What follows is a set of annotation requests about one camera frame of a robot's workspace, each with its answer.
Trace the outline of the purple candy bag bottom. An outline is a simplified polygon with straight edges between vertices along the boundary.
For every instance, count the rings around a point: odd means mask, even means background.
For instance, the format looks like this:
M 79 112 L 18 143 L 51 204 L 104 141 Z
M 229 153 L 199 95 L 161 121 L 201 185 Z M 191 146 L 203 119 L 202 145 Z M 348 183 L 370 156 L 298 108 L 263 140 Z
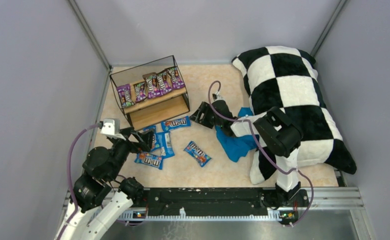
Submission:
M 133 85 L 135 91 L 135 102 L 140 103 L 147 98 L 146 94 L 146 82 L 141 81 Z

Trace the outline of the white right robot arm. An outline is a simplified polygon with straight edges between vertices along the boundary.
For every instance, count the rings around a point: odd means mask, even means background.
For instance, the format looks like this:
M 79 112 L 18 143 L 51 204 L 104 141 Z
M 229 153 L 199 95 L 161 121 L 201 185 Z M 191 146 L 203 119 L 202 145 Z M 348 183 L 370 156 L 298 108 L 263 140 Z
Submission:
M 269 161 L 275 157 L 276 190 L 288 199 L 300 190 L 296 168 L 303 133 L 279 108 L 272 107 L 257 120 L 242 120 L 233 116 L 224 100 L 211 104 L 203 101 L 189 118 L 204 127 L 215 128 L 218 141 L 234 162 L 263 140 L 269 153 L 260 147 L 258 154 Z

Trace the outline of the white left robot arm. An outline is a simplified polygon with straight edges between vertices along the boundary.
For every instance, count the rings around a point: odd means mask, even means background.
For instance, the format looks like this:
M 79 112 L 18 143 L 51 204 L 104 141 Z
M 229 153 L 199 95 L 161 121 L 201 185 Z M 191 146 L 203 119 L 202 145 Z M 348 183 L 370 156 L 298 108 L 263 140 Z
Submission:
M 67 175 L 70 192 L 66 213 L 58 229 L 57 240 L 99 240 L 134 204 L 144 201 L 144 187 L 135 177 L 125 177 L 107 204 L 103 204 L 113 190 L 110 185 L 130 154 L 151 150 L 154 131 L 136 131 L 133 127 L 119 128 L 100 122 L 90 126 L 99 128 L 112 143 L 111 148 L 95 147 L 82 164 L 83 174 L 72 182 Z

